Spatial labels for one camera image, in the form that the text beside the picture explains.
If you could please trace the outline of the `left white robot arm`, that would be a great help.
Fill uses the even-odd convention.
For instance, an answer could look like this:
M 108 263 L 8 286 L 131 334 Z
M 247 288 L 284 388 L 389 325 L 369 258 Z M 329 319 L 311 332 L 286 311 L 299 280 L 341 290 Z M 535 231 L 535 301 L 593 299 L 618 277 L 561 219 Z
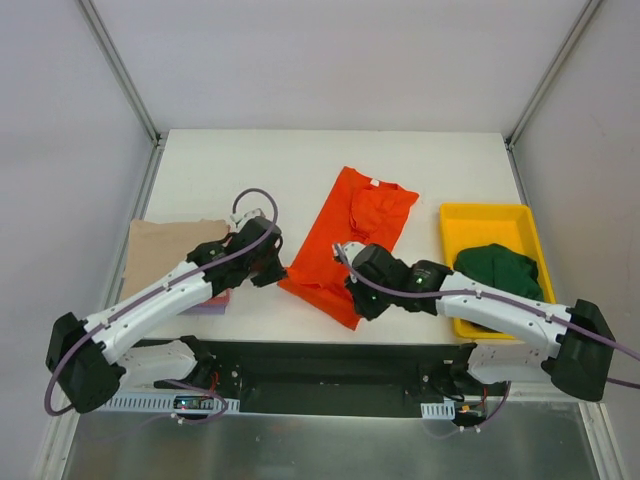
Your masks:
M 52 328 L 45 365 L 70 409 L 89 413 L 122 387 L 178 381 L 191 389 L 213 387 L 216 363 L 193 335 L 166 344 L 139 341 L 170 318 L 240 286 L 278 282 L 282 233 L 256 216 L 237 232 L 205 242 L 173 270 L 132 297 L 84 319 L 67 313 Z

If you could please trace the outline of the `orange t shirt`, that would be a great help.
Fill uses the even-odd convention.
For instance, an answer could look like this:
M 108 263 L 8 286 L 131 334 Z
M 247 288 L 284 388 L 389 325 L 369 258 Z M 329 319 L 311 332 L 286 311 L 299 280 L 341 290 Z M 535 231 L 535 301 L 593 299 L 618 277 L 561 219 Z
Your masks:
M 345 288 L 348 271 L 334 261 L 333 245 L 375 243 L 393 249 L 418 199 L 418 193 L 398 184 L 343 168 L 278 286 L 342 326 L 356 329 L 360 317 Z

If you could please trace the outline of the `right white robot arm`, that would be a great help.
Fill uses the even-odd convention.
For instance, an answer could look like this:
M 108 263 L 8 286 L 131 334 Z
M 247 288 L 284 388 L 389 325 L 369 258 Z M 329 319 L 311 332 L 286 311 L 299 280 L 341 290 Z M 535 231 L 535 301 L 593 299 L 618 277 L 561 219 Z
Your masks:
M 510 344 L 462 345 L 450 368 L 457 392 L 469 395 L 502 382 L 549 382 L 579 400 L 603 398 L 615 339 L 596 305 L 527 299 L 427 260 L 408 266 L 377 244 L 337 244 L 334 255 L 348 270 L 345 287 L 362 318 L 376 319 L 396 306 L 513 337 Z

